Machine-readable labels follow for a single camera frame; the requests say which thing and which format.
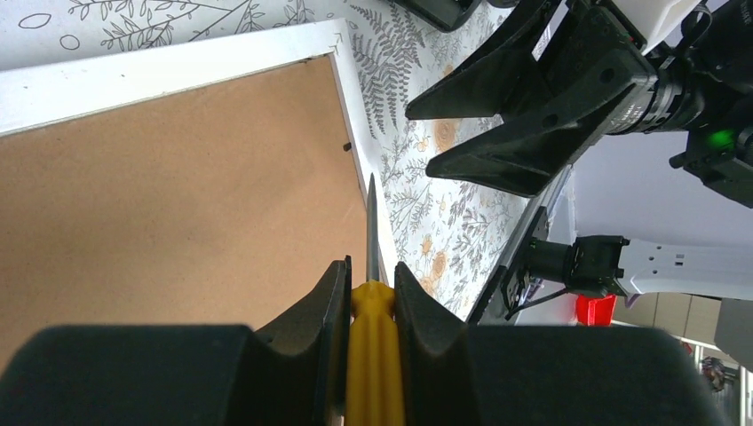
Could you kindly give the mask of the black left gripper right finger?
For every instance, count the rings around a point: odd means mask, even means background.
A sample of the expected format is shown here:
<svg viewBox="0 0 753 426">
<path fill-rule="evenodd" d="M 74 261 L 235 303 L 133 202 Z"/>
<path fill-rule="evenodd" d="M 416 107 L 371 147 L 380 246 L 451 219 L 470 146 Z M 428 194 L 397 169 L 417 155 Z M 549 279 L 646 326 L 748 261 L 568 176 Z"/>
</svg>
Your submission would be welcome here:
<svg viewBox="0 0 753 426">
<path fill-rule="evenodd" d="M 410 425 L 721 425 L 680 342 L 646 327 L 471 325 L 394 270 Z"/>
</svg>

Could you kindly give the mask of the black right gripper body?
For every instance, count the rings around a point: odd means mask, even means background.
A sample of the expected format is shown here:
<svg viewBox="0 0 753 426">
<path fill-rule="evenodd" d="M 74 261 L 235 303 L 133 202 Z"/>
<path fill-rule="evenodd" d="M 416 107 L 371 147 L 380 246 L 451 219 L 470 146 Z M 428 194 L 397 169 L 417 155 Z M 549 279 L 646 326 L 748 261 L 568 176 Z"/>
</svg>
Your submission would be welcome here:
<svg viewBox="0 0 753 426">
<path fill-rule="evenodd" d="M 533 104 L 532 141 L 597 141 L 605 135 L 688 130 L 706 100 L 684 47 L 647 55 L 612 1 L 570 1 L 537 64 L 549 92 Z"/>
</svg>

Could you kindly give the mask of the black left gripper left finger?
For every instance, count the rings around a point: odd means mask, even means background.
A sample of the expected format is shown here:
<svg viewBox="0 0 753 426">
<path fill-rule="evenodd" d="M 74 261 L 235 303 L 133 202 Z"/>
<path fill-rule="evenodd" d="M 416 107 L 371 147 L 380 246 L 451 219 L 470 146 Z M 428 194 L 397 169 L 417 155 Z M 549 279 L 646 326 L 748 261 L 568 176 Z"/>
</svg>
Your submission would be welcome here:
<svg viewBox="0 0 753 426">
<path fill-rule="evenodd" d="M 336 425 L 344 411 L 352 265 L 259 330 L 56 326 L 1 377 L 4 425 Z"/>
</svg>

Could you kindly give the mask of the yellow handled screwdriver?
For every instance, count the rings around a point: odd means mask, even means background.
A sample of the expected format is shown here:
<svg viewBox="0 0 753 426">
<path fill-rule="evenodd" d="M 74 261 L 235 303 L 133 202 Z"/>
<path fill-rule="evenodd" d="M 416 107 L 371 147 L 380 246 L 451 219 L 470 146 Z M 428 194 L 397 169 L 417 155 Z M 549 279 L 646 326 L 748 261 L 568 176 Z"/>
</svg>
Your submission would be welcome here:
<svg viewBox="0 0 753 426">
<path fill-rule="evenodd" d="M 352 290 L 345 384 L 346 425 L 405 425 L 395 291 L 380 279 L 377 190 L 369 178 L 366 280 Z"/>
</svg>

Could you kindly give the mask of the white picture frame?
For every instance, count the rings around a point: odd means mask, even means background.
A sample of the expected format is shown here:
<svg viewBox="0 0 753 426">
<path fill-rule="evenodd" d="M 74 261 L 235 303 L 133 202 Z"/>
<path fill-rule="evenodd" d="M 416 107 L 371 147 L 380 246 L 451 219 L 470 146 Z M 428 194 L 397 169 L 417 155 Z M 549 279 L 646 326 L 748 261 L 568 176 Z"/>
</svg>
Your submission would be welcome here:
<svg viewBox="0 0 753 426">
<path fill-rule="evenodd" d="M 1 360 L 59 324 L 261 327 L 365 279 L 342 19 L 1 74 Z"/>
</svg>

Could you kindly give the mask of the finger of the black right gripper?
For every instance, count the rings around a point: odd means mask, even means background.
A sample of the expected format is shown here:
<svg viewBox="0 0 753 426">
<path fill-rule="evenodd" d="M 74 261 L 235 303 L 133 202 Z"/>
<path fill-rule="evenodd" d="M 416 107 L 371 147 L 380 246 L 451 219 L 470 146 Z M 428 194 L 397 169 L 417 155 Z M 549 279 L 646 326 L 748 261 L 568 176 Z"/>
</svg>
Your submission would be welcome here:
<svg viewBox="0 0 753 426">
<path fill-rule="evenodd" d="M 551 98 L 533 50 L 560 5 L 521 1 L 501 26 L 460 66 L 411 100 L 409 120 L 522 114 Z"/>
<path fill-rule="evenodd" d="M 655 80 L 640 55 L 611 51 L 537 109 L 432 158 L 425 173 L 535 197 Z"/>
</svg>

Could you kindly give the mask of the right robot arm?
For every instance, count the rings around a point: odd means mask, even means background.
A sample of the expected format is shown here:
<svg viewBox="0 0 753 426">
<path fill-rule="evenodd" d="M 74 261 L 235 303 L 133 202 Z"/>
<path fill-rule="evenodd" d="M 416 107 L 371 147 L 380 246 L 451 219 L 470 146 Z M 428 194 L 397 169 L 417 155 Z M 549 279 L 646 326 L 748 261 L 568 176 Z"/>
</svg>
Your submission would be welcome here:
<svg viewBox="0 0 753 426">
<path fill-rule="evenodd" d="M 540 56 L 533 49 L 557 9 L 520 1 L 458 68 L 412 100 L 411 120 L 501 117 L 502 124 L 431 159 L 431 178 L 539 195 L 605 136 L 686 134 L 684 150 L 659 172 L 647 147 L 624 166 L 635 183 L 606 177 L 591 186 L 606 209 L 637 208 L 649 222 L 692 234 L 708 247 L 621 236 L 573 244 L 527 234 L 507 279 L 541 278 L 567 292 L 634 297 L 646 293 L 749 300 L 752 234 L 752 4 L 726 1 L 570 1 Z M 736 248 L 731 242 L 739 242 Z"/>
</svg>

